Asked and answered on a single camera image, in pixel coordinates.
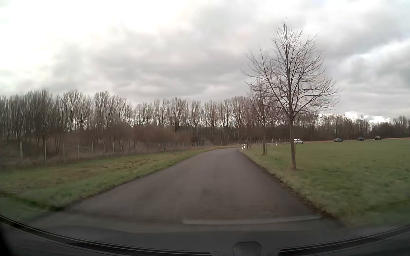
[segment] tree trunk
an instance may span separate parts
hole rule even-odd
[[[294,134],[293,134],[293,119],[290,119],[289,121],[289,133],[290,133],[290,143],[291,143],[291,157],[292,157],[292,170],[295,170],[297,168],[297,164],[295,162],[295,145],[293,143],[294,140]]]
[[[265,129],[265,125],[263,127],[263,147],[262,147],[262,154],[266,154],[266,149],[265,149],[265,141],[266,141],[266,129]]]

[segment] road edge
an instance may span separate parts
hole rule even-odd
[[[241,149],[238,149],[238,152],[240,154],[243,154],[248,160],[250,160],[257,168],[264,172],[265,174],[269,175],[271,178],[275,179],[276,182],[281,186],[282,189],[286,190],[290,195],[294,196],[297,198],[301,203],[303,203],[305,206],[311,208],[315,212],[319,213],[324,219],[328,219],[333,221],[335,224],[337,224],[339,227],[347,227],[337,216],[320,209],[315,203],[313,203],[311,200],[305,198],[302,196],[298,191],[293,189],[291,186],[289,186],[287,183],[285,183],[282,179],[277,177],[274,173],[270,172],[266,168],[260,166],[258,163],[256,163],[254,160],[252,160],[248,155],[242,152]]]

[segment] sky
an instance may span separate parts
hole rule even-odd
[[[410,0],[0,0],[0,94],[245,95],[246,55],[284,21],[317,36],[330,112],[410,118]]]

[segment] field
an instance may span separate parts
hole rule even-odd
[[[317,142],[242,150],[300,197],[347,226],[410,223],[410,140]]]
[[[28,220],[148,175],[198,153],[225,147],[139,154],[0,172],[0,214]]]

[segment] asphalt road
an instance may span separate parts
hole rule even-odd
[[[237,148],[198,154],[37,224],[76,224],[83,217],[89,222],[111,219],[167,225],[272,224],[319,218]]]

